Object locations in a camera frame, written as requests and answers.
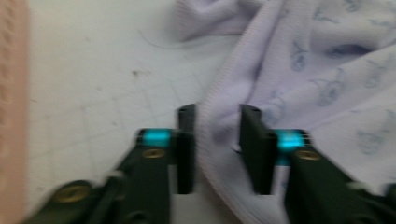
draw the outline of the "cloth fold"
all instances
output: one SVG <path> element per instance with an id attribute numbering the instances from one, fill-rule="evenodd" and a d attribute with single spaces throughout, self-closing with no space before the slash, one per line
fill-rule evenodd
<path id="1" fill-rule="evenodd" d="M 276 194 L 257 196 L 239 155 L 239 105 L 272 128 L 305 129 L 317 149 L 374 193 L 396 182 L 396 2 L 178 0 L 180 36 L 243 33 L 199 107 L 198 156 L 244 223 L 287 223 Z"/>

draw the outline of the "white cutting mat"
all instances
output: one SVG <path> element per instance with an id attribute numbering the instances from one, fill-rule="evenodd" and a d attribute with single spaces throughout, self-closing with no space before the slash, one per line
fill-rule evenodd
<path id="1" fill-rule="evenodd" d="M 174 0 L 30 0 L 28 211 L 49 190 L 101 180 L 140 128 L 172 128 L 237 36 L 177 40 Z M 175 223 L 229 223 L 205 191 L 175 197 Z"/>

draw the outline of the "pink object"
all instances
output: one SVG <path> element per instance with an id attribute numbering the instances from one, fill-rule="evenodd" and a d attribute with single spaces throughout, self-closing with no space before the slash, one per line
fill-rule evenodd
<path id="1" fill-rule="evenodd" d="M 25 212 L 27 22 L 25 1 L 0 0 L 0 224 Z"/>

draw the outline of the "light purple cloth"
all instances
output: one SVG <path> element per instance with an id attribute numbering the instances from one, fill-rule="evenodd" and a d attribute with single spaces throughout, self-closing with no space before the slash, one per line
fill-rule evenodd
<path id="1" fill-rule="evenodd" d="M 180 37 L 243 32 L 199 107 L 199 163 L 244 223 L 287 223 L 287 169 L 254 195 L 237 148 L 239 105 L 317 149 L 374 193 L 396 182 L 396 1 L 178 0 Z"/>

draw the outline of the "teal light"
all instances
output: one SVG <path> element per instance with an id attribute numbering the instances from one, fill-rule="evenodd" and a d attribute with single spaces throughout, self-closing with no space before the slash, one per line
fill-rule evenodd
<path id="1" fill-rule="evenodd" d="M 289 165 L 287 155 L 296 150 L 297 147 L 305 145 L 302 134 L 297 130 L 275 130 L 277 134 L 277 148 L 279 158 L 277 165 Z"/>
<path id="2" fill-rule="evenodd" d="M 170 129 L 147 129 L 143 135 L 145 147 L 170 147 L 172 131 Z"/>

